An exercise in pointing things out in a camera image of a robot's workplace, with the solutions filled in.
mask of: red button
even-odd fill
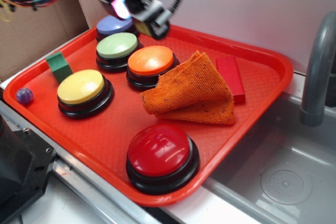
[[[179,127],[158,124],[139,132],[132,140],[128,159],[141,175],[161,177],[182,167],[190,153],[190,141]]]

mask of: sink basin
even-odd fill
[[[204,186],[261,223],[335,223],[336,113],[307,127],[300,104],[283,93]]]

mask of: button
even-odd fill
[[[158,124],[139,132],[132,140],[128,159],[136,172],[149,177],[169,175],[187,161],[191,142],[179,127]]]
[[[97,45],[99,56],[107,59],[123,57],[138,46],[138,38],[132,33],[119,33],[110,35]]]
[[[133,20],[120,20],[112,15],[106,16],[97,23],[97,31],[103,35],[111,35],[126,31],[133,25]]]
[[[58,87],[58,98],[65,104],[80,104],[94,98],[104,87],[96,70],[82,70],[68,76]]]
[[[139,76],[152,76],[168,69],[174,62],[171,49],[148,46],[134,52],[128,59],[129,69]]]

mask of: orange towel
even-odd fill
[[[147,113],[157,118],[197,123],[234,124],[234,98],[206,53],[159,77],[158,85],[140,93]]]

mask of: red block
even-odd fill
[[[232,55],[216,59],[217,70],[229,86],[235,104],[245,102],[245,91],[241,82],[236,58]]]

